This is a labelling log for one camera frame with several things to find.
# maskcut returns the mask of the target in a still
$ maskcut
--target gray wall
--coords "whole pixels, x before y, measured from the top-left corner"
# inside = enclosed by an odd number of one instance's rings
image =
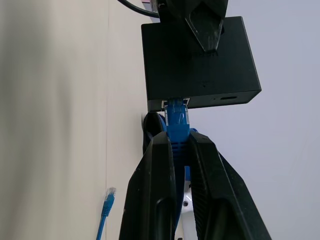
[[[243,16],[262,92],[189,111],[245,180],[275,240],[319,238],[320,3],[230,0]]]

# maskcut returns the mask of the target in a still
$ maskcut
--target white wall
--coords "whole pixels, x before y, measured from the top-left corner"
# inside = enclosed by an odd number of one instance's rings
[[[142,7],[139,0],[133,0]],[[147,16],[109,2],[106,183],[117,188],[106,239],[119,237],[129,179],[142,158],[141,118],[147,112],[141,24]]]
[[[0,1],[0,239],[95,239],[108,2]]]
[[[274,240],[319,238],[319,10],[316,0],[230,0],[262,92],[245,105],[189,111],[245,180]]]

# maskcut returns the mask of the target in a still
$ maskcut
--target blue network cable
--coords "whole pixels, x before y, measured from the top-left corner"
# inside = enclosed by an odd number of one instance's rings
[[[96,240],[101,239],[101,235],[102,235],[102,231],[105,226],[106,218],[109,216],[110,210],[111,210],[112,205],[114,204],[114,201],[115,201],[115,194],[116,194],[116,189],[114,187],[110,187],[106,192],[106,196],[104,198],[104,203],[103,203],[103,207],[102,207],[99,229],[98,229],[98,233],[96,235]]]

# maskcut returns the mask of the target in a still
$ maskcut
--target black box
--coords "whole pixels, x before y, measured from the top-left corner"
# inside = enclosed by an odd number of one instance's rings
[[[216,53],[204,54],[177,23],[141,26],[148,111],[173,98],[188,108],[246,104],[260,91],[243,19],[226,17]]]

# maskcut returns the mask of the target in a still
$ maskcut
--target blue cable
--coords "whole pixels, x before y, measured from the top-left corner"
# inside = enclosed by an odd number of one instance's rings
[[[96,235],[96,240],[100,240],[102,236],[102,231],[104,230],[106,218],[109,216],[112,205],[115,201],[116,189],[114,187],[110,187],[107,190],[107,194],[104,198],[104,203],[101,212],[101,219],[99,224],[98,233]]]
[[[185,161],[188,158],[187,141],[190,134],[189,115],[183,99],[168,100],[164,113],[166,133],[172,146],[176,191],[175,228],[177,229],[185,192]]]

